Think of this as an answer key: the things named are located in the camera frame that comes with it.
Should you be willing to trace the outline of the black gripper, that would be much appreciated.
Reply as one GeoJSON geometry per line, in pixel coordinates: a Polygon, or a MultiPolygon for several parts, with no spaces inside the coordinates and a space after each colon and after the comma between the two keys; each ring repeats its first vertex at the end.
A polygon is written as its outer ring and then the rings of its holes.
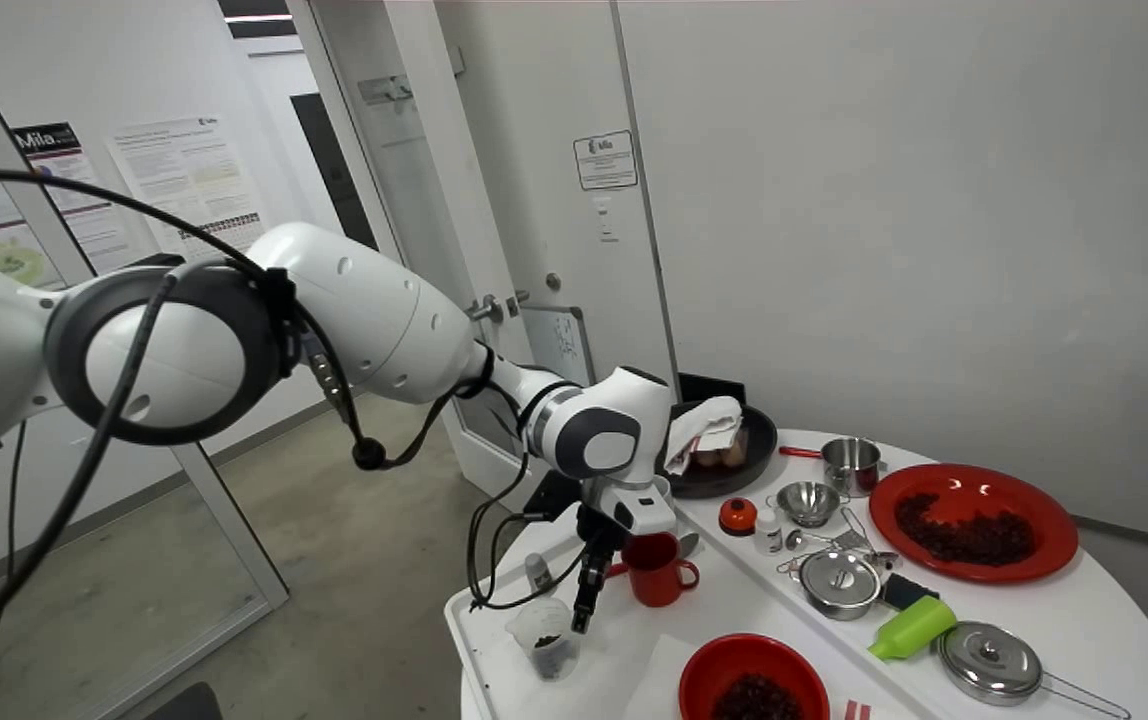
{"type": "Polygon", "coordinates": [[[583,540],[583,564],[582,564],[582,593],[572,602],[572,633],[588,633],[588,619],[597,613],[597,597],[606,586],[612,555],[624,548],[627,530],[600,507],[575,513],[575,535],[583,540]]]}

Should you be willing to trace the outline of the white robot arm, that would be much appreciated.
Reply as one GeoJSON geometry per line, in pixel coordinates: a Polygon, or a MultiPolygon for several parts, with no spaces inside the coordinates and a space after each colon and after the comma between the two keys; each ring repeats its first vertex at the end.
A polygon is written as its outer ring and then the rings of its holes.
{"type": "Polygon", "coordinates": [[[0,435],[54,397],[127,445],[197,445],[300,362],[337,409],[362,387],[403,405],[497,390],[516,440],[583,488],[593,522],[678,522],[663,378],[516,362],[438,282],[315,225],[279,225],[232,260],[139,260],[71,287],[0,273],[0,435]]]}

